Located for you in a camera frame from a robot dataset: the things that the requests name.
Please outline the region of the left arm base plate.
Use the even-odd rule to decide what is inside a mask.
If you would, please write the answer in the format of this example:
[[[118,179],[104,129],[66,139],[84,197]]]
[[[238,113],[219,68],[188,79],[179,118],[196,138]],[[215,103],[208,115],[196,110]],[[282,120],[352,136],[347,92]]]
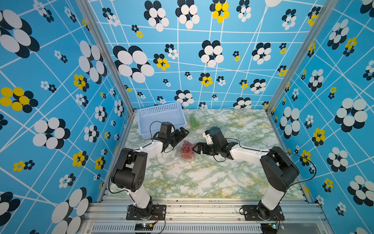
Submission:
[[[153,205],[145,209],[137,208],[134,205],[129,205],[127,208],[126,220],[165,220],[166,205]]]

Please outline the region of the red grape bunch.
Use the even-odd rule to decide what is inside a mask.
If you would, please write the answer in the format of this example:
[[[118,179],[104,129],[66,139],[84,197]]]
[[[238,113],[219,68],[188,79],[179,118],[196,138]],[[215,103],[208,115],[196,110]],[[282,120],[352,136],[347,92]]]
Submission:
[[[187,160],[194,159],[195,153],[192,151],[192,147],[193,145],[190,142],[184,140],[181,147],[181,158]]]

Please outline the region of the black grape bunch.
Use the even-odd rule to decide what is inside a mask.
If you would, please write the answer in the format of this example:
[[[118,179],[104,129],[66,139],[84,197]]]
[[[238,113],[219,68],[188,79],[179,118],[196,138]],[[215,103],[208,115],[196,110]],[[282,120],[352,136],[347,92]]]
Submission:
[[[218,127],[218,126],[213,126],[213,127],[211,127],[210,129],[208,129],[208,133],[209,133],[210,135],[214,135],[214,134],[216,134],[216,133],[218,133],[218,132],[221,132],[221,131],[222,131],[221,128]]]

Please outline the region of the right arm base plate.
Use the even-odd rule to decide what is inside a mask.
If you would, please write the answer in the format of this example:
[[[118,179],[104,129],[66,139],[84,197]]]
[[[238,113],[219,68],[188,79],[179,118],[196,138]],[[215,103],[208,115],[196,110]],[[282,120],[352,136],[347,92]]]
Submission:
[[[258,205],[243,205],[239,213],[244,216],[246,221],[285,221],[283,211],[278,205],[274,210]]]

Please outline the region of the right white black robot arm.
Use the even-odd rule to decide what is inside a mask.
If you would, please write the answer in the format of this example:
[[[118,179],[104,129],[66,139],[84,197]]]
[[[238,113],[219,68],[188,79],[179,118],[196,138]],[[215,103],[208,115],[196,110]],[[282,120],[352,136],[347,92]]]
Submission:
[[[236,142],[212,144],[199,142],[192,150],[197,154],[218,155],[225,159],[241,160],[262,166],[269,183],[257,206],[257,215],[263,220],[270,219],[287,190],[300,174],[290,157],[276,146],[269,150],[260,150],[245,148]]]

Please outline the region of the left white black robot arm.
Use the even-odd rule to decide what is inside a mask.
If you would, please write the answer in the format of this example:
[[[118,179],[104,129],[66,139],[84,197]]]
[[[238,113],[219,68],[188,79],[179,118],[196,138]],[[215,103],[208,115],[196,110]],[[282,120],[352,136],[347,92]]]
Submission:
[[[123,148],[119,159],[111,172],[110,182],[121,191],[127,192],[132,199],[131,207],[141,219],[150,218],[153,211],[153,200],[146,192],[143,182],[148,157],[164,152],[169,146],[175,147],[190,132],[180,127],[173,132],[162,127],[154,139],[138,149]]]

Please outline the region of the clear plastic clamshell container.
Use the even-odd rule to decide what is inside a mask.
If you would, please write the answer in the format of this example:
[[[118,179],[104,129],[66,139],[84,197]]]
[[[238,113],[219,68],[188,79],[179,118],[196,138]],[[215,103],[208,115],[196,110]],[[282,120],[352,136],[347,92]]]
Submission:
[[[191,112],[188,114],[188,126],[191,130],[198,130],[204,126],[203,115],[199,112]]]

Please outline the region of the green grape bunch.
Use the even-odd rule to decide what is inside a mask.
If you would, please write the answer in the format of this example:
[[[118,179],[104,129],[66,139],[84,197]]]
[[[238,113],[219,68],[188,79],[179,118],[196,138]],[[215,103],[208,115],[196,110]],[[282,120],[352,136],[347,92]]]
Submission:
[[[199,127],[200,122],[198,121],[195,114],[191,114],[190,117],[189,117],[189,120],[190,120],[190,125],[191,125],[192,128]]]

